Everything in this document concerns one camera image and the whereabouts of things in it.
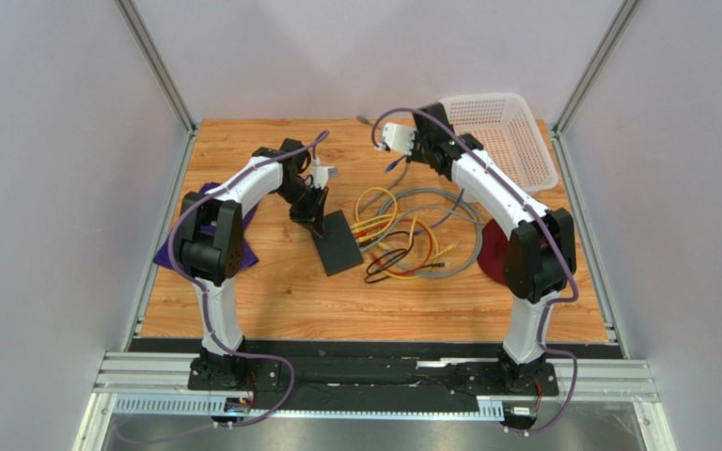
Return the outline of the white plastic basket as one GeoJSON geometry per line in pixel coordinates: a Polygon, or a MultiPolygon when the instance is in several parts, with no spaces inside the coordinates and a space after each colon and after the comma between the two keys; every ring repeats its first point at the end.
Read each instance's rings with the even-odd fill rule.
{"type": "Polygon", "coordinates": [[[474,136],[494,163],[527,194],[556,188],[558,174],[526,100],[514,93],[487,93],[440,100],[449,124],[474,136]]]}

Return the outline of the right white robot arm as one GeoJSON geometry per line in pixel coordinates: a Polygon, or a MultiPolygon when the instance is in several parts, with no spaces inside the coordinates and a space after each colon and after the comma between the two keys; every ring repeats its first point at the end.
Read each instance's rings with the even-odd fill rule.
{"type": "Polygon", "coordinates": [[[549,352],[545,337],[554,306],[579,298],[573,217],[519,188],[476,138],[452,130],[441,104],[412,115],[418,158],[470,193],[507,239],[502,272],[513,306],[498,365],[512,381],[532,378],[549,352]]]}

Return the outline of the black network switch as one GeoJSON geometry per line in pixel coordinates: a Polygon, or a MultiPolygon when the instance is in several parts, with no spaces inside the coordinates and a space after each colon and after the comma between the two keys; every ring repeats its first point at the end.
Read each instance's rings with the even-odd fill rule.
{"type": "Polygon", "coordinates": [[[321,236],[313,232],[312,240],[326,276],[348,271],[364,262],[342,210],[333,211],[323,217],[322,232],[321,236]]]}

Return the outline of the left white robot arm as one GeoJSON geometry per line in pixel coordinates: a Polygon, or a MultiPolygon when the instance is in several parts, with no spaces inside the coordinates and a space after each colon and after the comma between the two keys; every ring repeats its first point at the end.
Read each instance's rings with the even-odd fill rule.
{"type": "Polygon", "coordinates": [[[328,189],[324,182],[307,180],[302,174],[304,163],[317,163],[316,147],[327,135],[321,132],[308,145],[287,139],[278,149],[259,148],[229,181],[205,194],[184,197],[167,254],[174,271],[195,287],[199,298],[203,339],[197,372],[238,381],[255,357],[243,345],[234,288],[244,259],[246,210],[276,193],[289,204],[295,224],[324,236],[328,189]]]}

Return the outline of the purple cloth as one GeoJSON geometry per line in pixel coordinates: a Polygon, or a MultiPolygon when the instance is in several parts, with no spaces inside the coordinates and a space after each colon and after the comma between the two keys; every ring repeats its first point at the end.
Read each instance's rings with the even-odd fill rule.
{"type": "MultiPolygon", "coordinates": [[[[203,184],[200,189],[198,190],[199,194],[206,194],[209,190],[212,190],[216,187],[218,187],[219,184],[216,182],[208,182],[203,184]]],[[[243,217],[243,229],[247,229],[249,227],[250,222],[254,218],[256,211],[258,207],[253,207],[251,210],[246,212],[243,217]]],[[[205,235],[208,235],[210,237],[213,237],[215,234],[215,226],[214,225],[202,225],[199,230],[204,233],[205,235]]],[[[173,267],[171,265],[170,259],[168,257],[168,247],[169,247],[169,238],[166,238],[162,246],[158,249],[158,251],[155,253],[152,262],[160,267],[172,270],[173,267]]],[[[247,241],[243,244],[243,262],[240,267],[240,272],[244,271],[246,269],[249,269],[256,264],[259,263],[259,258],[257,255],[252,251],[247,241]]]]}

